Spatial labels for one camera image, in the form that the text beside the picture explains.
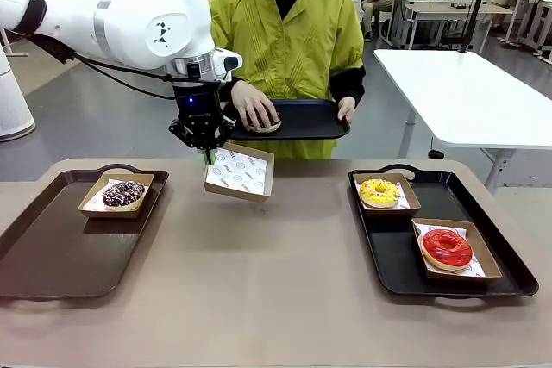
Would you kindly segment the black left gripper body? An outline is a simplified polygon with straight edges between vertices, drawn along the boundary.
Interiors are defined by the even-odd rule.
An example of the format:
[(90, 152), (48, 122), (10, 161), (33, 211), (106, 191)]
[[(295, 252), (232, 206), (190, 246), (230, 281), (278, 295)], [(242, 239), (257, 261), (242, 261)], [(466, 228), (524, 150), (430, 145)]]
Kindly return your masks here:
[(194, 133), (203, 134), (209, 140), (220, 124), (223, 113), (217, 87), (213, 84), (174, 86), (178, 117)]

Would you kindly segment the white printed paper liner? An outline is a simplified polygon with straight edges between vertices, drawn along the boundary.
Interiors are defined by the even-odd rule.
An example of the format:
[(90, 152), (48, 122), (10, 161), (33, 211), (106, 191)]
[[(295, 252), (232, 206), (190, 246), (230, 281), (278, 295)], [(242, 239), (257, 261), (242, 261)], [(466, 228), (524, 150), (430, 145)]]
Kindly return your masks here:
[[(415, 233), (417, 235), (417, 245), (420, 250), (420, 253), (422, 255), (422, 260), (424, 262), (424, 266), (428, 273), (432, 277), (439, 276), (440, 278), (443, 277), (453, 277), (453, 278), (485, 278), (486, 273), (480, 264), (479, 258), (477, 256), (477, 253), (475, 252), (474, 244), (468, 239), (469, 235), (476, 235), (479, 232), (476, 230), (476, 227), (471, 222), (465, 222), (465, 221), (458, 221), (453, 226), (445, 226), (442, 224), (436, 224), (435, 222), (432, 224), (429, 224), (428, 222), (422, 223), (422, 220), (414, 220), (412, 222)], [(461, 270), (461, 271), (443, 271), (436, 267), (434, 267), (422, 254), (421, 248), (420, 248), (420, 242), (422, 239), (422, 236), (429, 232), (430, 230), (438, 229), (438, 228), (444, 228), (447, 230), (452, 230), (459, 235), (461, 235), (463, 238), (467, 240), (467, 242), (471, 245), (473, 249), (473, 258), (470, 261), (469, 265)]]
[(205, 182), (249, 194), (263, 195), (267, 161), (219, 148), (213, 165), (207, 166)]
[[(360, 196), (360, 187), (361, 187), (361, 184), (358, 185), (358, 192), (359, 192), (359, 196)], [(407, 198), (406, 198), (406, 194), (401, 186), (400, 183), (393, 183), (393, 184), (396, 184), (398, 186), (398, 189), (400, 190), (400, 194), (401, 194), (401, 197), (400, 199), (398, 200), (398, 203), (396, 206), (392, 207), (392, 208), (389, 208), (389, 209), (409, 209), (410, 208), (410, 204), (409, 202), (407, 201)], [(372, 208), (372, 207), (369, 207), (367, 205), (365, 205), (363, 203), (363, 205), (365, 206), (366, 209), (375, 209), (375, 208)]]
[(83, 204), (83, 207), (82, 207), (82, 210), (83, 211), (90, 211), (90, 212), (130, 212), (130, 211), (135, 211), (137, 210), (143, 199), (145, 198), (146, 194), (147, 194), (147, 191), (149, 190), (149, 187), (145, 184), (147, 190), (146, 190), (146, 194), (144, 195), (144, 197), (140, 200), (138, 206), (134, 209), (131, 209), (131, 210), (127, 210), (127, 211), (121, 211), (121, 210), (109, 210), (107, 209), (105, 206), (104, 206), (104, 203), (103, 203), (103, 198), (102, 198), (102, 194), (103, 192), (113, 183), (116, 183), (116, 182), (120, 182), (120, 181), (135, 181), (135, 180), (122, 180), (122, 179), (118, 179), (118, 178), (108, 178), (107, 179), (107, 182), (105, 184), (102, 184), (101, 187), (98, 189), (98, 190), (94, 190), (91, 194), (90, 197), (88, 197), (86, 199), (86, 201), (84, 202)]

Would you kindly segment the chocolate sprinkled donut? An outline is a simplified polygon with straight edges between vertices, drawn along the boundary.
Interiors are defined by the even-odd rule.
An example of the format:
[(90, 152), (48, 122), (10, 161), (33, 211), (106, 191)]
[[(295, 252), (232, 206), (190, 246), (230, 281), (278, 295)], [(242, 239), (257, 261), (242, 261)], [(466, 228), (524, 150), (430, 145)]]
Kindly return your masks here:
[(268, 121), (270, 121), (269, 126), (264, 123), (264, 119), (258, 112), (255, 113), (255, 117), (257, 119), (257, 122), (259, 123), (258, 128), (254, 126), (253, 118), (250, 116), (250, 114), (247, 114), (248, 125), (250, 127), (250, 130), (254, 133), (271, 134), (278, 130), (282, 123), (281, 118), (279, 116), (273, 117), (273, 114), (270, 111), (267, 111)]

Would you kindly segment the kraft paper food box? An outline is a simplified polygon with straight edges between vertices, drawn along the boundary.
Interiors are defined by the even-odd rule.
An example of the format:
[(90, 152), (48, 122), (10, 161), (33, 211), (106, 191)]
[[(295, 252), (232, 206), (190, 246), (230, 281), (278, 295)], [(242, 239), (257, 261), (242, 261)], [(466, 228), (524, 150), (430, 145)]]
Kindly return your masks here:
[[(428, 222), (429, 224), (432, 224), (435, 222), (436, 224), (442, 224), (445, 226), (453, 226), (456, 222), (458, 222), (458, 221), (437, 220), (437, 219), (414, 219), (414, 220), (422, 220), (422, 223)], [(434, 280), (442, 280), (442, 281), (447, 280), (447, 281), (455, 281), (455, 282), (456, 281), (475, 282), (475, 283), (484, 283), (484, 284), (489, 284), (501, 278), (502, 277), (501, 270), (499, 269), (499, 266), (497, 265), (493, 255), (491, 254), (489, 248), (487, 247), (487, 244), (484, 242), (482, 236), (480, 235), (480, 232), (474, 236), (469, 235), (468, 239), (474, 244), (475, 252), (477, 253), (480, 264), (482, 265), (486, 273), (485, 278), (453, 278), (453, 277), (440, 278), (439, 276), (432, 277), (426, 270), (423, 263), (423, 268), (425, 270), (426, 276)]]
[[(354, 195), (356, 196), (356, 201), (359, 206), (360, 212), (365, 217), (370, 218), (387, 218), (387, 217), (413, 217), (421, 208), (420, 202), (417, 200), (417, 196), (415, 195), (413, 189), (411, 188), (409, 182), (405, 178), (405, 176), (401, 173), (370, 173), (370, 172), (362, 172), (362, 171), (351, 171), (348, 174), (351, 188), (354, 191)], [(405, 194), (407, 201), (410, 204), (409, 209), (366, 209), (363, 205), (359, 192), (358, 192), (358, 185), (363, 183), (364, 181), (367, 181), (369, 179), (383, 179), (390, 181), (392, 183), (400, 183)]]
[(213, 184), (207, 184), (205, 182), (207, 166), (205, 167), (205, 171), (204, 171), (204, 189), (209, 193), (219, 194), (223, 196), (230, 196), (233, 198), (247, 200), (255, 203), (265, 202), (272, 195), (272, 190), (273, 190), (273, 168), (274, 168), (274, 160), (275, 160), (274, 155), (272, 153), (267, 153), (255, 148), (239, 146), (232, 143), (227, 143), (221, 148), (228, 149), (238, 153), (243, 153), (243, 154), (250, 155), (258, 159), (264, 159), (267, 161), (264, 194), (263, 195), (249, 194), (238, 190), (227, 190), (227, 189), (215, 186)]
[(92, 192), (94, 190), (98, 190), (102, 184), (105, 184), (107, 182), (108, 178), (118, 178), (122, 180), (135, 180), (140, 183), (143, 183), (149, 187), (149, 190), (147, 191), (146, 196), (150, 192), (154, 175), (153, 174), (143, 174), (143, 173), (108, 173), (104, 174), (100, 177), (100, 179), (92, 185), (91, 189), (88, 191), (88, 193), (85, 195), (84, 199), (78, 206), (78, 211), (81, 212), (83, 215), (87, 216), (88, 218), (124, 218), (124, 219), (130, 219), (130, 218), (136, 218), (139, 214), (139, 211), (141, 209), (142, 204), (144, 203), (145, 198), (143, 199), (140, 207), (135, 211), (130, 212), (90, 212), (90, 211), (83, 211), (82, 207), (84, 202), (88, 197), (91, 196)]

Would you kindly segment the small black serving tray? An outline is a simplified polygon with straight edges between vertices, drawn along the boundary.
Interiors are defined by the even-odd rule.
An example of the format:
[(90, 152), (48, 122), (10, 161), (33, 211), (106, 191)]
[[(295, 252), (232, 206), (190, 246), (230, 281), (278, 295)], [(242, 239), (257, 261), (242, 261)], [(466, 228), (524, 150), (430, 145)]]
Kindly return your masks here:
[(271, 133), (247, 131), (238, 111), (232, 103), (224, 107), (224, 114), (236, 120), (231, 135), (236, 141), (282, 141), (282, 140), (336, 140), (350, 131), (346, 120), (337, 118), (338, 107), (333, 101), (322, 99), (275, 99), (281, 125)]

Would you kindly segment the purple sprinkled donut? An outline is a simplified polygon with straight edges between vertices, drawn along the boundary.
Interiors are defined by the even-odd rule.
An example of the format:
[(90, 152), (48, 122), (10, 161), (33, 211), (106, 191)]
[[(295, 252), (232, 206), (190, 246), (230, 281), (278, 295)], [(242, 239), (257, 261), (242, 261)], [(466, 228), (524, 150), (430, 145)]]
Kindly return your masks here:
[(109, 210), (134, 209), (146, 194), (146, 190), (145, 185), (136, 181), (113, 183), (102, 194), (103, 205)]

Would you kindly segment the yellow glazed sprinkled donut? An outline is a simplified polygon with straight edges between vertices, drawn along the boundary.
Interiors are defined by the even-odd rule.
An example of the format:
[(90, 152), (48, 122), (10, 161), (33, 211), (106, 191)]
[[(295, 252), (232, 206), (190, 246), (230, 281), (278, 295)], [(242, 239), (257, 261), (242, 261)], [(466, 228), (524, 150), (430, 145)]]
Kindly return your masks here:
[(383, 179), (369, 179), (361, 184), (360, 196), (369, 207), (389, 209), (397, 205), (401, 194), (396, 184)]

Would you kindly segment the red glazed donut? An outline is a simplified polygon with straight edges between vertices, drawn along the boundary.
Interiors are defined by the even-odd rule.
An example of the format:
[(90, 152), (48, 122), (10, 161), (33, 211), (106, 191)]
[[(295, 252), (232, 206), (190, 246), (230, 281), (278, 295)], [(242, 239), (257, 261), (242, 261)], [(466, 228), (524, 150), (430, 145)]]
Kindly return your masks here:
[(423, 256), (443, 271), (461, 271), (473, 258), (471, 245), (458, 233), (438, 228), (422, 236), (420, 248)]

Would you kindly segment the person's left forearm black sleeve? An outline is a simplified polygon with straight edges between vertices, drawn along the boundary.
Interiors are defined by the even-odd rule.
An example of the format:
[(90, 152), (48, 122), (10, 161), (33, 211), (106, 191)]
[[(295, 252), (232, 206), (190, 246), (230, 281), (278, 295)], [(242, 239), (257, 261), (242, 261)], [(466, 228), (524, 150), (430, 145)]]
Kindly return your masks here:
[(365, 94), (363, 79), (366, 76), (364, 66), (350, 68), (329, 77), (329, 92), (339, 103), (343, 98), (352, 97), (357, 106)]

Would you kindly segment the person's right hand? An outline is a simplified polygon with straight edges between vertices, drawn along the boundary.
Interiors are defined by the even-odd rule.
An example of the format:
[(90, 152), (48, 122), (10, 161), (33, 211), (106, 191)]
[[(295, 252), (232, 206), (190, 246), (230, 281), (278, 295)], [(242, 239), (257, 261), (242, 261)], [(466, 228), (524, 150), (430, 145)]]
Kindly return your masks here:
[(279, 121), (279, 114), (270, 99), (245, 81), (240, 80), (233, 86), (231, 98), (247, 130), (262, 132)]

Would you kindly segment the person's left hand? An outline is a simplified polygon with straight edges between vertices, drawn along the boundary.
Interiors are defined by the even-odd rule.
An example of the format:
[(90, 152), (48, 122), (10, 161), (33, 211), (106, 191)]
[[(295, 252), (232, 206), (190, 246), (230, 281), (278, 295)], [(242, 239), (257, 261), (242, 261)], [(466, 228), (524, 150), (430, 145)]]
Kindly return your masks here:
[(344, 97), (338, 103), (337, 118), (348, 125), (353, 123), (356, 101), (353, 97)]

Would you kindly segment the person in green jacket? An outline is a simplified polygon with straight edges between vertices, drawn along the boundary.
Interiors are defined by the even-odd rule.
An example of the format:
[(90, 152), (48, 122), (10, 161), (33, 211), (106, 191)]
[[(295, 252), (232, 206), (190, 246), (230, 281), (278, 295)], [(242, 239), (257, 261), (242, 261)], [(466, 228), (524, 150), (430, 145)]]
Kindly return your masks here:
[(217, 47), (243, 57), (220, 90), (232, 103), (240, 80), (275, 99), (324, 99), (329, 77), (363, 65), (364, 40), (353, 0), (209, 0)]

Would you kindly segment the large white table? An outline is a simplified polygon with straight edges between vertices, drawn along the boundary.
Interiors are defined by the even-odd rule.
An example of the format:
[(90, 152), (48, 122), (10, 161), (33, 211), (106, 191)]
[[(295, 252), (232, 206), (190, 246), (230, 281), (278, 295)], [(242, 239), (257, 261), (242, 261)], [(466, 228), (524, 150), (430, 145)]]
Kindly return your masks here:
[(552, 151), (552, 100), (477, 53), (377, 49), (374, 56), (410, 106), (399, 159), (417, 119), (449, 147), (497, 150), (489, 191), (516, 151)]

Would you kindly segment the beige background work table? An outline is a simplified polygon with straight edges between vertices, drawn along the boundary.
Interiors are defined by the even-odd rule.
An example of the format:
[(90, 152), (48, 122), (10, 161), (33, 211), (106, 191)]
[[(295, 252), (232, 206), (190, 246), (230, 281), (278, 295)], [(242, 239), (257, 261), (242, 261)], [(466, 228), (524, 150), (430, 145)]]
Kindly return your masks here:
[(476, 28), (485, 24), (482, 35), (480, 36), (480, 48), (478, 51), (478, 54), (482, 54), (490, 32), (490, 28), (492, 26), (492, 19), (495, 16), (513, 15), (512, 10), (490, 3), (482, 4), (477, 13), (474, 12), (474, 9), (458, 9), (449, 3), (408, 3), (405, 5), (405, 8), (407, 11), (405, 20), (406, 40), (404, 41), (403, 45), (399, 47), (400, 49), (404, 50), (411, 50), (416, 44), (418, 23), (438, 23), (436, 34), (434, 35), (434, 40), (429, 43), (430, 47), (437, 47), (442, 43), (442, 34), (444, 32), (445, 24), (452, 21), (464, 22), (466, 27), (465, 31), (461, 35), (462, 41), (457, 39), (455, 43), (458, 44), (463, 41), (469, 41), (467, 49), (473, 50), (474, 39), (476, 38), (476, 36), (474, 34), (467, 34), (467, 25), (469, 24), (471, 17), (473, 17), (475, 19)]

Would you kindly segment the white cylindrical pedestal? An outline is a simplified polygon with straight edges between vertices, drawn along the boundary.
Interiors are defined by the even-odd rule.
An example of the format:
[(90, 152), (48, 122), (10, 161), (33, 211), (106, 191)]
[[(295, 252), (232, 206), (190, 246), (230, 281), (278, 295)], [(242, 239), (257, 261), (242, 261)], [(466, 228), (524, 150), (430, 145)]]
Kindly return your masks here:
[(0, 47), (0, 142), (17, 140), (34, 130), (35, 119)]

